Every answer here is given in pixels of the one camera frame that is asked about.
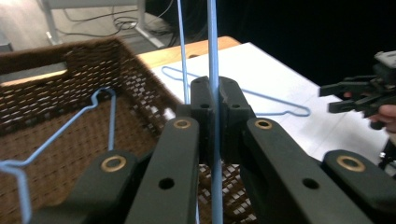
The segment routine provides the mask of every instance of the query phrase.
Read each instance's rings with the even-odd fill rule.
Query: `human hand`
[[[396,105],[381,105],[378,114],[369,117],[371,122],[383,122],[388,132],[396,133]]]

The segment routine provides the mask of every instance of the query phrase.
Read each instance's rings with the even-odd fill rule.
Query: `black mechanical device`
[[[346,77],[342,82],[323,86],[319,96],[349,92],[350,99],[329,104],[330,113],[343,113],[351,110],[361,111],[365,118],[378,113],[381,105],[396,105],[396,50],[379,52],[375,55],[378,63],[373,66],[375,75]],[[381,121],[370,124],[375,130],[381,130]],[[385,169],[396,161],[396,146],[388,141],[380,155],[379,167]]]
[[[98,157],[60,205],[30,223],[194,223],[198,164],[212,164],[214,103],[207,77],[191,83],[157,146],[145,157]],[[255,118],[238,84],[219,79],[221,157],[240,175],[259,223],[393,223],[396,182],[345,150],[309,157],[282,127]]]

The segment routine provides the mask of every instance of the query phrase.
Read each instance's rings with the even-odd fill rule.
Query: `hole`
[[[174,126],[179,129],[187,129],[191,126],[191,123],[186,119],[179,119],[175,121]]]
[[[357,162],[355,162],[355,161],[353,161],[351,159],[348,159],[348,158],[343,159],[343,163],[348,165],[348,166],[350,166],[350,167],[358,167],[359,166],[359,164]]]
[[[202,109],[208,109],[209,107],[210,107],[210,105],[207,105],[207,104],[201,105],[201,108],[202,108]]]
[[[115,160],[108,161],[106,166],[110,167],[110,168],[114,168],[114,167],[116,167],[116,166],[118,166],[120,164],[121,164],[121,160],[115,159]]]
[[[363,172],[366,166],[360,160],[351,156],[339,156],[337,163],[345,169],[353,172]]]
[[[264,121],[260,121],[260,122],[259,122],[259,125],[262,126],[262,127],[268,127],[268,126],[270,126],[269,123],[264,122]]]
[[[304,186],[306,186],[309,189],[318,189],[319,188],[318,182],[311,178],[303,179],[303,184],[304,184]]]
[[[125,164],[126,164],[126,159],[124,157],[119,155],[114,155],[112,157],[106,158],[102,162],[101,168],[103,171],[107,173],[112,173],[122,169],[122,167],[124,167]]]
[[[271,129],[272,128],[272,123],[270,121],[264,120],[264,119],[259,119],[255,123],[256,127],[260,129]]]
[[[160,183],[158,184],[160,189],[171,189],[174,185],[175,181],[169,177],[160,180]]]
[[[179,121],[179,122],[177,123],[177,125],[178,125],[179,127],[184,127],[184,126],[187,125],[187,121],[181,120],[181,121]]]

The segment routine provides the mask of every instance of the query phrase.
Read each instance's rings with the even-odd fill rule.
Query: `black plastic part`
[[[355,77],[345,77],[344,82],[369,82],[376,78],[376,75],[370,75],[370,76],[355,76]]]
[[[177,105],[176,117],[191,117],[191,106],[190,105]]]
[[[385,64],[378,63],[373,66],[373,70],[379,77],[390,85],[396,84],[396,69],[390,68]]]
[[[375,223],[396,220],[396,181],[356,153],[328,152],[323,170]]]
[[[125,164],[117,171],[104,170],[102,163],[114,156],[124,158]],[[114,159],[108,167],[118,166],[120,162]],[[137,159],[133,154],[108,151],[90,164],[63,203],[34,212],[30,223],[121,223],[126,217],[122,211],[131,204],[134,196],[129,190],[136,167]]]
[[[385,123],[384,122],[381,122],[381,121],[370,122],[370,128],[372,128],[374,130],[381,130],[384,127],[385,127]]]
[[[239,148],[243,139],[241,132],[246,122],[255,118],[238,83],[230,78],[219,79],[221,157],[227,163],[239,164]]]
[[[213,163],[214,102],[208,77],[198,77],[191,83],[191,117],[199,123],[200,163]]]
[[[372,223],[276,122],[250,119],[245,144],[241,178],[260,223]]]
[[[198,130],[191,118],[166,123],[125,223],[194,223]]]
[[[396,146],[388,139],[382,152],[384,155],[381,157],[381,162],[378,164],[378,167],[385,170],[390,162],[396,161]]]
[[[375,88],[370,85],[369,81],[370,80],[358,81],[351,78],[350,81],[342,81],[336,84],[322,86],[319,88],[319,96],[334,95],[337,93],[347,92],[347,91],[357,92],[357,93],[375,91]]]
[[[345,100],[342,102],[329,103],[329,113],[337,114],[354,110],[356,108],[355,102],[352,100]]]

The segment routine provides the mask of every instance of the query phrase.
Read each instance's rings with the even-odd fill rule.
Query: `cable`
[[[152,22],[158,20],[161,16],[163,16],[166,12],[168,12],[169,9],[171,8],[171,6],[173,5],[173,3],[174,3],[174,0],[171,0],[170,3],[169,3],[169,5],[168,5],[168,7],[166,8],[166,10],[165,10],[163,13],[161,13],[161,14],[160,14],[158,17],[156,17],[155,19],[153,19],[153,20],[147,22],[147,23],[145,24],[145,29],[148,30],[148,31],[149,31],[151,34],[153,34],[153,35],[168,35],[168,34],[172,34],[172,33],[173,33],[173,32],[172,32],[172,29],[169,30],[169,28],[168,28],[167,26],[161,27],[161,28],[165,28],[165,29],[162,29],[162,30],[161,30],[161,28],[160,28],[160,29],[157,29],[157,30],[153,30],[153,29],[150,29],[150,28],[148,27],[148,25],[149,25],[150,23],[152,23]]]
[[[158,20],[161,16],[163,16],[166,12],[168,12],[168,10],[171,8],[173,2],[174,2],[174,0],[171,0],[171,2],[169,3],[168,7],[166,8],[166,10],[165,10],[163,13],[161,13],[157,18],[155,18],[155,19],[153,19],[153,20],[147,22],[146,25],[148,25],[148,24],[150,24],[150,23],[152,23],[152,22]]]
[[[201,40],[204,35],[207,35],[207,22],[204,24],[204,27],[202,27],[201,31],[195,35],[191,42],[193,43]]]
[[[180,35],[180,49],[181,49],[181,67],[183,73],[183,90],[184,90],[184,104],[190,104],[189,96],[189,82],[187,81],[187,67],[186,67],[186,46],[184,44],[184,31],[183,31],[183,16],[181,14],[181,2],[177,0],[178,12],[178,29]]]
[[[114,17],[115,13],[114,12],[115,7],[111,8],[111,18],[113,19],[113,25],[114,27],[116,27],[117,29],[121,29],[121,30],[132,30],[136,27],[137,25],[137,18],[135,17],[126,17],[126,16],[121,16],[121,17]]]
[[[177,41],[177,32],[173,32],[171,40],[169,41],[168,48],[173,47]]]
[[[99,18],[103,18],[103,17],[107,17],[107,16],[114,16],[115,14],[121,14],[121,13],[126,13],[126,12],[133,12],[133,11],[137,11],[137,9],[125,10],[125,11],[120,11],[120,12],[114,12],[114,11],[113,11],[112,13],[108,13],[108,14],[104,14],[104,15],[96,16],[96,17],[91,17],[91,18],[83,19],[83,20],[74,20],[74,19],[71,19],[70,16],[69,16],[69,14],[67,13],[66,9],[63,9],[63,11],[64,11],[64,15],[66,16],[66,18],[67,18],[68,20],[70,20],[70,21],[84,22],[84,21],[93,21],[93,20],[96,20],[96,19],[99,19]]]
[[[189,17],[186,20],[184,20],[184,24],[185,24],[184,27],[192,27],[195,23],[198,22],[200,17],[202,17],[203,14],[205,13],[204,5],[205,5],[204,0],[197,2],[197,5],[194,7],[192,13],[189,15]]]
[[[216,0],[207,0],[207,31],[209,40],[209,86],[215,105],[214,147],[212,177],[212,222],[223,223],[222,171],[220,156],[220,115],[219,115],[219,49]]]
[[[67,33],[65,31],[62,31],[60,29],[56,29],[56,31],[58,31],[59,33],[63,34],[63,35],[86,35],[86,36],[92,36],[92,37],[108,37],[108,36],[112,36],[112,35],[116,35],[118,34],[121,29],[119,29],[117,32],[111,34],[111,35],[91,35],[91,34],[85,34],[85,33]]]

